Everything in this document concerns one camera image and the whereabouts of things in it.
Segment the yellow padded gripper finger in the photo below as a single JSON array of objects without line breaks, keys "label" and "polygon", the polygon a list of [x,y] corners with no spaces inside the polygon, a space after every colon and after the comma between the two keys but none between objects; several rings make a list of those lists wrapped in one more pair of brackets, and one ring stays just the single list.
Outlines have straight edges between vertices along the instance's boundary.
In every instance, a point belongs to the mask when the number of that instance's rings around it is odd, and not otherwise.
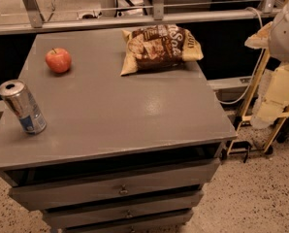
[{"label": "yellow padded gripper finger", "polygon": [[289,64],[274,71],[266,69],[258,87],[250,124],[256,129],[269,127],[289,105]]},{"label": "yellow padded gripper finger", "polygon": [[244,42],[246,47],[251,49],[266,49],[269,45],[269,35],[272,27],[272,22],[264,25],[260,30],[258,30],[255,34],[248,37]]}]

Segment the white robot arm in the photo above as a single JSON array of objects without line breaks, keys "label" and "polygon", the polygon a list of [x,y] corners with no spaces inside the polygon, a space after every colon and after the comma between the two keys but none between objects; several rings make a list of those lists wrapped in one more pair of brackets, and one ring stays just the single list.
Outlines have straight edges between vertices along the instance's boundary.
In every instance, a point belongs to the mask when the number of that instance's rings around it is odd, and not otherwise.
[{"label": "white robot arm", "polygon": [[258,88],[252,109],[251,125],[256,129],[269,127],[289,105],[289,2],[275,16],[244,42],[251,49],[266,49],[280,61],[273,71],[266,71]]}]

